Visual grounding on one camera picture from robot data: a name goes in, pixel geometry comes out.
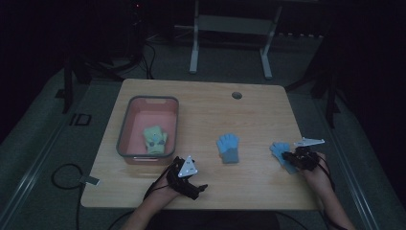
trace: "human hand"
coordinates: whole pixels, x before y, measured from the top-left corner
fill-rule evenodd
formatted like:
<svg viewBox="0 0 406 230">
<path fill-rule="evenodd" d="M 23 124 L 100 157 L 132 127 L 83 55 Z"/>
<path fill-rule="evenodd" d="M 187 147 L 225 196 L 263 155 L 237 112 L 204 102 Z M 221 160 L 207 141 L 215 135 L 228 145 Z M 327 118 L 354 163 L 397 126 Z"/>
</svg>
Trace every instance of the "human hand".
<svg viewBox="0 0 406 230">
<path fill-rule="evenodd" d="M 327 173 L 329 173 L 327 164 L 325 162 L 326 156 L 320 152 L 317 152 L 317 154 L 322 158 L 319 164 L 327 171 Z M 334 193 L 328 176 L 319 166 L 313 171 L 303 170 L 301 171 L 301 174 L 304 176 L 304 179 L 307 181 L 307 184 L 314 191 L 314 193 L 321 198 Z"/>
<path fill-rule="evenodd" d="M 155 186 L 144 200 L 148 204 L 150 211 L 155 214 L 165 208 L 169 203 L 176 199 L 180 194 L 174 191 L 168 184 L 167 172 L 155 182 Z"/>
<path fill-rule="evenodd" d="M 146 229 L 150 219 L 178 196 L 179 193 L 168 186 L 167 173 L 164 173 L 154 183 L 149 196 L 131 214 L 122 230 Z"/>
</svg>

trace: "white table leg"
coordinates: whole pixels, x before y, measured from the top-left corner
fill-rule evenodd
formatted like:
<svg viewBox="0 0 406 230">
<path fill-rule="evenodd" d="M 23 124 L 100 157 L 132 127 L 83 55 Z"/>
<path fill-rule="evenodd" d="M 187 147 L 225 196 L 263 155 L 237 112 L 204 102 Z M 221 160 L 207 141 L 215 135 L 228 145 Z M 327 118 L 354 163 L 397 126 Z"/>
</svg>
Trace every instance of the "white table leg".
<svg viewBox="0 0 406 230">
<path fill-rule="evenodd" d="M 194 27 L 193 27 L 193 47 L 191 57 L 191 67 L 189 73 L 197 73 L 197 62 L 199 59 L 199 1 L 194 1 Z"/>
<path fill-rule="evenodd" d="M 266 40 L 266 44 L 263 48 L 259 49 L 260 60 L 262 62 L 263 75 L 268 80 L 272 79 L 272 72 L 271 72 L 271 67 L 270 67 L 269 59 L 268 59 L 268 52 L 269 52 L 269 48 L 271 47 L 272 38 L 274 38 L 274 35 L 275 35 L 275 30 L 277 29 L 277 24 L 278 24 L 279 17 L 281 15 L 281 11 L 282 11 L 282 7 L 278 7 L 277 12 L 275 14 L 275 18 L 274 18 L 274 23 L 272 23 L 271 27 L 269 28 L 269 33 L 268 33 L 268 37 Z"/>
</svg>

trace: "plastic container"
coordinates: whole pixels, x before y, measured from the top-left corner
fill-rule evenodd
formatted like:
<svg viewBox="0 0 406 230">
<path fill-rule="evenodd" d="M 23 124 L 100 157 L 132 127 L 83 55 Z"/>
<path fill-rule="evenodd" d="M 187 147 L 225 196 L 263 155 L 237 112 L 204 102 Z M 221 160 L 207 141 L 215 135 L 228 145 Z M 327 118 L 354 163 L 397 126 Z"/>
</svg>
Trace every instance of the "plastic container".
<svg viewBox="0 0 406 230">
<path fill-rule="evenodd" d="M 136 96 L 124 116 L 117 152 L 127 164 L 167 165 L 173 160 L 179 102 L 174 97 Z M 168 134 L 162 154 L 148 154 L 144 129 L 159 126 Z"/>
</svg>

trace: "wooden table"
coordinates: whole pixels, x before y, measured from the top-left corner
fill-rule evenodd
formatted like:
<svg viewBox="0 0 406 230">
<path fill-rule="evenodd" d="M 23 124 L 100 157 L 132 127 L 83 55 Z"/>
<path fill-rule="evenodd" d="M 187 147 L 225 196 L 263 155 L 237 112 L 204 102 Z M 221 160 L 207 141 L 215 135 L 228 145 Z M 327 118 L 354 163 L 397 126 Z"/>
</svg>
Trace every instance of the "wooden table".
<svg viewBox="0 0 406 230">
<path fill-rule="evenodd" d="M 236 100 L 233 92 L 242 94 Z M 272 155 L 273 142 L 301 140 L 284 89 L 275 85 L 172 80 L 125 80 L 101 140 L 86 185 L 85 207 L 137 207 L 165 166 L 128 165 L 116 151 L 129 100 L 136 95 L 179 100 L 175 155 L 191 155 L 199 173 L 190 182 L 209 184 L 197 200 L 181 196 L 168 209 L 316 210 L 317 198 L 304 179 L 289 174 Z M 240 139 L 239 163 L 224 165 L 215 144 L 222 134 Z"/>
</svg>

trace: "blue object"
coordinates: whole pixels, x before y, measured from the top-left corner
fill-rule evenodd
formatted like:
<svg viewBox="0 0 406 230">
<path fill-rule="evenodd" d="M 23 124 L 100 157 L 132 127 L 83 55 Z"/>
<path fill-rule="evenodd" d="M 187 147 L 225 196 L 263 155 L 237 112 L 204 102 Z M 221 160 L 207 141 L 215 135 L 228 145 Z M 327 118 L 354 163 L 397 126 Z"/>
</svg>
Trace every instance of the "blue object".
<svg viewBox="0 0 406 230">
<path fill-rule="evenodd" d="M 289 174 L 297 173 L 298 170 L 296 167 L 292 166 L 288 161 L 285 161 L 282 157 L 282 153 L 286 151 L 290 151 L 290 147 L 288 143 L 285 142 L 274 142 L 269 149 L 273 152 L 273 154 L 277 157 L 281 165 L 287 170 Z"/>
<path fill-rule="evenodd" d="M 238 159 L 239 138 L 233 133 L 226 133 L 217 140 L 218 151 L 224 164 L 235 164 Z"/>
</svg>

